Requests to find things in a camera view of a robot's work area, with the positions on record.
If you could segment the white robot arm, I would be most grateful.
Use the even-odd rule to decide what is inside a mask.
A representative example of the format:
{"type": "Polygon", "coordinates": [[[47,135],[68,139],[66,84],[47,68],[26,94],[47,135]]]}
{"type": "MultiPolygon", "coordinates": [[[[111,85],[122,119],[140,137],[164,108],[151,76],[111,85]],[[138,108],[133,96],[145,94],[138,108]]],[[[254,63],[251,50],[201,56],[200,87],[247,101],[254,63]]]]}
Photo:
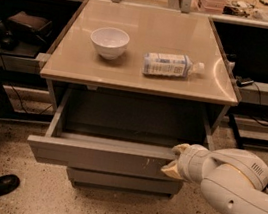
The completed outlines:
{"type": "Polygon", "coordinates": [[[173,148],[176,159],[162,167],[174,179],[195,182],[221,214],[268,214],[268,166],[243,149],[208,150],[201,145],[173,148]]]}

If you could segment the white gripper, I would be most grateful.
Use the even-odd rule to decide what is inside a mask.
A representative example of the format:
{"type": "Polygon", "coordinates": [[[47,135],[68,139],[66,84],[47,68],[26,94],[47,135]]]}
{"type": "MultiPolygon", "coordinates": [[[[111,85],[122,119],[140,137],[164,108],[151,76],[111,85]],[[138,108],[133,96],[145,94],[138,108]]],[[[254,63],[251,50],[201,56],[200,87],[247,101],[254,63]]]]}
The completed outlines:
{"type": "Polygon", "coordinates": [[[199,184],[204,176],[204,163],[211,154],[210,150],[201,145],[178,144],[172,148],[174,154],[178,155],[178,161],[173,160],[163,166],[161,171],[170,178],[180,180],[183,178],[189,182],[199,184]]]}

